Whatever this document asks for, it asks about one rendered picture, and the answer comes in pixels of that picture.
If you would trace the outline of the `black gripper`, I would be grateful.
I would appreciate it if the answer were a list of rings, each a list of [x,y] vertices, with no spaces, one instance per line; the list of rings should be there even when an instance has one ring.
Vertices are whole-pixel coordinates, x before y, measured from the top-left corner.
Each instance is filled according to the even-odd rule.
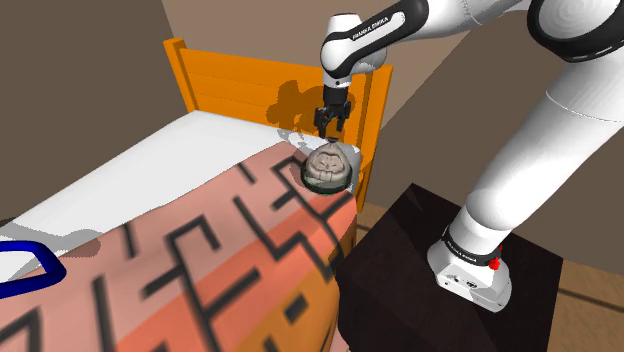
[[[314,113],[314,126],[320,138],[325,138],[327,126],[332,116],[337,119],[336,130],[342,132],[345,121],[350,117],[351,103],[348,100],[347,88],[323,87],[323,106]]]

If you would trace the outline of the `orange bed with patterned blanket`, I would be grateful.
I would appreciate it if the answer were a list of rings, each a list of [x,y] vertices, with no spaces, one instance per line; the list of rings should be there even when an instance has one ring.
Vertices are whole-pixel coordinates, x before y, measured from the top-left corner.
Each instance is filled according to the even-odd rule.
[[[0,227],[65,267],[48,288],[28,253],[0,259],[0,352],[346,352],[335,267],[355,244],[390,66],[354,78],[338,135],[351,187],[301,171],[320,144],[319,69],[164,44],[187,113]]]

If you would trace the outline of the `grey carved pumpkin figure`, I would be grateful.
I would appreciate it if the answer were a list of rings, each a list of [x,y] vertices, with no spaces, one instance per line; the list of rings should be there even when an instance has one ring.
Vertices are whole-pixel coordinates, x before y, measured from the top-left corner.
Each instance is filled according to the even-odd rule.
[[[301,168],[304,186],[318,194],[334,194],[352,185],[353,167],[335,140],[313,150]]]

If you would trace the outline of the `dark robot stand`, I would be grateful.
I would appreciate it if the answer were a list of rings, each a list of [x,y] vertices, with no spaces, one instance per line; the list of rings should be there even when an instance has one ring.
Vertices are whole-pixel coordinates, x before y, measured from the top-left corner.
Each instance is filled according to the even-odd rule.
[[[491,313],[439,287],[426,260],[458,210],[412,184],[346,256],[338,327],[351,352],[547,352],[561,257],[510,234],[511,299]]]

